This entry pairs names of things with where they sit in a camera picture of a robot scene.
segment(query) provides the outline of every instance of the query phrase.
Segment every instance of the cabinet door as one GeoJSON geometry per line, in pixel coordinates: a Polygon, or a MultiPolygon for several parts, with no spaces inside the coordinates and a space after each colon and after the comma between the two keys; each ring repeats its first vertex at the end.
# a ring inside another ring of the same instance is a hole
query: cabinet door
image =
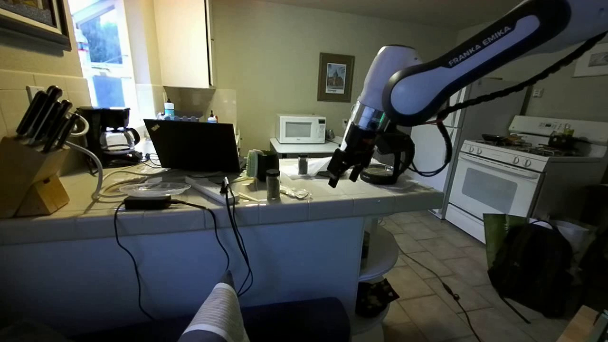
{"type": "Polygon", "coordinates": [[[155,0],[166,88],[212,88],[210,3],[155,0]]]}

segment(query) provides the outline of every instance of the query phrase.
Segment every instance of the framed picture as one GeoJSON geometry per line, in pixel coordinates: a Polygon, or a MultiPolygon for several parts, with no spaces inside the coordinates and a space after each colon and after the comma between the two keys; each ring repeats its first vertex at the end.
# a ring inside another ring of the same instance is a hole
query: framed picture
{"type": "Polygon", "coordinates": [[[351,103],[354,92],[354,56],[320,56],[318,101],[351,103]]]}
{"type": "Polygon", "coordinates": [[[598,44],[577,62],[575,77],[608,75],[608,43],[598,44]]]}
{"type": "Polygon", "coordinates": [[[71,50],[66,0],[0,0],[0,31],[71,50]]]}

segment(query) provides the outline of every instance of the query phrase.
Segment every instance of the wooden knife block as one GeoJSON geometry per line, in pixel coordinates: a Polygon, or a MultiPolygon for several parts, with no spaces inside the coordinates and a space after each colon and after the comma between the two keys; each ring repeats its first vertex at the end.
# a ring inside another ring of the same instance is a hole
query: wooden knife block
{"type": "Polygon", "coordinates": [[[0,219],[52,215],[71,198],[60,172],[69,151],[37,153],[12,138],[0,141],[0,219]]]}

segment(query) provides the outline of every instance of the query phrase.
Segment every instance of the laptop screen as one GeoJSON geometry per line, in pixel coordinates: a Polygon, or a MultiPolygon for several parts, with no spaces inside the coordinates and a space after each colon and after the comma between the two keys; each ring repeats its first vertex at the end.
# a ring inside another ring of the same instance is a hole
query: laptop screen
{"type": "Polygon", "coordinates": [[[195,174],[240,174],[233,124],[145,120],[164,168],[195,174]]]}

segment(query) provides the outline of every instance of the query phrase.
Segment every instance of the power adapter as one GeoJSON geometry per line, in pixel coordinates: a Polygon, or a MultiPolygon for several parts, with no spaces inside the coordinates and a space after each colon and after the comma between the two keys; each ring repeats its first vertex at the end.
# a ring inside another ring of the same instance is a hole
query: power adapter
{"type": "Polygon", "coordinates": [[[128,212],[161,212],[172,206],[170,195],[147,195],[147,196],[130,196],[126,198],[128,212]]]}

